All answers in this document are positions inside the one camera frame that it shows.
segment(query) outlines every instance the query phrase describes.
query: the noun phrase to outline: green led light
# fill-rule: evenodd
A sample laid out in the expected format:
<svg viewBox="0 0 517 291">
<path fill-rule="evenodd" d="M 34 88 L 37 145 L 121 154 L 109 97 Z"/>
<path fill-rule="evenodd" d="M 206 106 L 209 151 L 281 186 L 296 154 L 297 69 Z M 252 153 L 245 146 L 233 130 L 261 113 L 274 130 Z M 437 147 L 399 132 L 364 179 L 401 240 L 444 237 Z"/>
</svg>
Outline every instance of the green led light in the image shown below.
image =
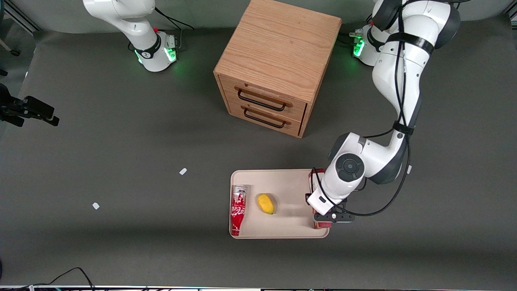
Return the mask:
<svg viewBox="0 0 517 291">
<path fill-rule="evenodd" d="M 134 51 L 134 53 L 136 54 L 136 56 L 138 57 L 138 62 L 139 63 L 142 63 L 142 60 L 140 59 L 140 56 L 138 55 L 138 53 L 136 52 L 136 50 Z"/>
<path fill-rule="evenodd" d="M 355 46 L 354 46 L 354 56 L 356 57 L 359 57 L 361 55 L 361 52 L 362 52 L 362 48 L 364 47 L 364 40 L 361 40 L 359 41 Z"/>
<path fill-rule="evenodd" d="M 169 58 L 169 61 L 171 61 L 171 63 L 176 60 L 176 50 L 175 49 L 163 48 L 163 50 L 165 51 L 165 54 L 167 55 L 167 57 Z"/>
</svg>

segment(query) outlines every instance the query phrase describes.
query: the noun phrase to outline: wooden box top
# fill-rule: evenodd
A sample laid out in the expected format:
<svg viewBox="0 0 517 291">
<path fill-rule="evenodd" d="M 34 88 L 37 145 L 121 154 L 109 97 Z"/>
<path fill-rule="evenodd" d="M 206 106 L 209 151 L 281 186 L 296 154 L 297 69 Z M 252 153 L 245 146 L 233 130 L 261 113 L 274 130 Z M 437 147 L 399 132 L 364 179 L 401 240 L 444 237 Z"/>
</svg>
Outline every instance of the wooden box top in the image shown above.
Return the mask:
<svg viewBox="0 0 517 291">
<path fill-rule="evenodd" d="M 311 103 L 340 26 L 334 16 L 251 0 L 214 72 Z"/>
</svg>

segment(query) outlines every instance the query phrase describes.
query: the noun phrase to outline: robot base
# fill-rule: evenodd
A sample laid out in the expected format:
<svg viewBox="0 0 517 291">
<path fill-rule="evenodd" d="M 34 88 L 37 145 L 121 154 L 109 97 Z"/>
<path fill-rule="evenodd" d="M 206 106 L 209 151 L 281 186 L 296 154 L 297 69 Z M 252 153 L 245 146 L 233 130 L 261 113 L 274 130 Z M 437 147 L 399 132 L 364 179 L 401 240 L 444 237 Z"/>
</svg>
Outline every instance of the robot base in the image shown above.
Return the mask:
<svg viewBox="0 0 517 291">
<path fill-rule="evenodd" d="M 138 53 L 138 61 L 151 72 L 159 72 L 167 69 L 177 59 L 176 38 L 174 35 L 168 35 L 165 32 L 158 32 L 161 38 L 161 47 L 155 53 L 152 59 L 140 57 Z"/>
</svg>

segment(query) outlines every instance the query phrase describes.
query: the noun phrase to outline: yellow lemon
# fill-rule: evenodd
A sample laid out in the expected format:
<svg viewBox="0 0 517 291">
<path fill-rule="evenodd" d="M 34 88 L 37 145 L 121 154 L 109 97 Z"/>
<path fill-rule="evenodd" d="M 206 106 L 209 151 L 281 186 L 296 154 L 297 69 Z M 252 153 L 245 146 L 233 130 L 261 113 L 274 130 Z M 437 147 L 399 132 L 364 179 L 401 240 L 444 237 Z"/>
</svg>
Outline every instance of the yellow lemon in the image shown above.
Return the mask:
<svg viewBox="0 0 517 291">
<path fill-rule="evenodd" d="M 262 209 L 262 211 L 264 211 L 267 214 L 273 214 L 273 212 L 275 211 L 273 201 L 271 200 L 269 195 L 267 195 L 266 193 L 262 193 L 262 194 L 258 195 L 257 203 L 258 203 L 258 206 L 260 207 L 260 209 Z"/>
</svg>

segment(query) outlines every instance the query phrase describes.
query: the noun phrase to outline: wooden cabinet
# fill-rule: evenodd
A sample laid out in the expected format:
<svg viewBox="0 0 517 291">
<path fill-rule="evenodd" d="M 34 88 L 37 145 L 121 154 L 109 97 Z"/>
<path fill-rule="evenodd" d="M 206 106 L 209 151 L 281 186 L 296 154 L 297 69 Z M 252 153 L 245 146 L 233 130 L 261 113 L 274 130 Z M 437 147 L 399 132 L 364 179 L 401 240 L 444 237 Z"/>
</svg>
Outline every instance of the wooden cabinet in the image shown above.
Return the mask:
<svg viewBox="0 0 517 291">
<path fill-rule="evenodd" d="M 228 112 L 301 138 L 341 19 L 251 0 L 214 75 Z"/>
</svg>

